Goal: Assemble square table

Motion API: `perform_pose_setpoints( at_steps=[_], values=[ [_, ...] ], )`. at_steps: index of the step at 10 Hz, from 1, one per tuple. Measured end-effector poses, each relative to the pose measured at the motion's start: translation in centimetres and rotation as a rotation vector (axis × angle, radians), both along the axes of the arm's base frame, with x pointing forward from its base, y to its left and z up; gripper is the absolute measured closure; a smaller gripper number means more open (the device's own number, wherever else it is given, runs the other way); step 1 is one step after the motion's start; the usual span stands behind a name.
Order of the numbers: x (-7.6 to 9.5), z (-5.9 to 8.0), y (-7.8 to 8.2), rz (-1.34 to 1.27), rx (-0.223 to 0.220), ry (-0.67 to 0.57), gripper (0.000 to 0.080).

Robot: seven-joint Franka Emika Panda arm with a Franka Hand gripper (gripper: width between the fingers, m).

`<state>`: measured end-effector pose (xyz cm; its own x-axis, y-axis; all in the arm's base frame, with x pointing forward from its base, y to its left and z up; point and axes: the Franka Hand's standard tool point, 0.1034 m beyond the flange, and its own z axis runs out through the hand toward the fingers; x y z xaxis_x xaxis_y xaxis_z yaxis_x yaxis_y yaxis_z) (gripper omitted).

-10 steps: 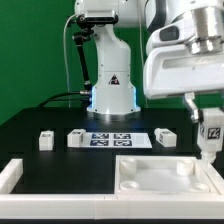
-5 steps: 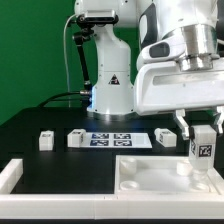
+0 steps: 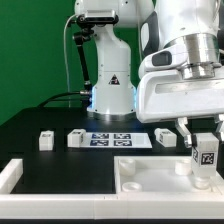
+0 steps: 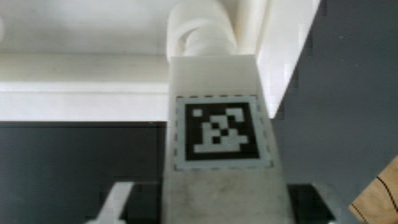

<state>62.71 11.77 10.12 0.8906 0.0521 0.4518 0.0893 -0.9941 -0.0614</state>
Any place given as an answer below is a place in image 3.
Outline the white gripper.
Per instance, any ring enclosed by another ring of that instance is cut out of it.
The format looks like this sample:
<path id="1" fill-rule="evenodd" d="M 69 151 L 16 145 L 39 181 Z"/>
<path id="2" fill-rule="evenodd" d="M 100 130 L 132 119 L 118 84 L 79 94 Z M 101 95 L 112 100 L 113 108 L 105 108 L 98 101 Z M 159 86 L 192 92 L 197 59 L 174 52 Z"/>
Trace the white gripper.
<path id="1" fill-rule="evenodd" d="M 136 115 L 142 123 L 175 120 L 186 148 L 192 147 L 188 118 L 215 116 L 216 133 L 224 142 L 224 69 L 213 78 L 183 80 L 177 70 L 144 75 L 137 91 Z"/>

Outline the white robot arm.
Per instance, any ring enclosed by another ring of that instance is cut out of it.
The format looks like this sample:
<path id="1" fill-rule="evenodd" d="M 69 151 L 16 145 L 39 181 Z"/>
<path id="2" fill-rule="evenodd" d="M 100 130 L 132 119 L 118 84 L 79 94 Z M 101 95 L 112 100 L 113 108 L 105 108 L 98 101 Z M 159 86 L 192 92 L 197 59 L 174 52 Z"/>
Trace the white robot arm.
<path id="1" fill-rule="evenodd" d="M 88 112 L 106 119 L 173 120 L 188 147 L 214 146 L 191 134 L 190 118 L 224 126 L 224 66 L 217 40 L 221 0 L 77 0 L 84 33 L 94 37 L 98 81 Z"/>

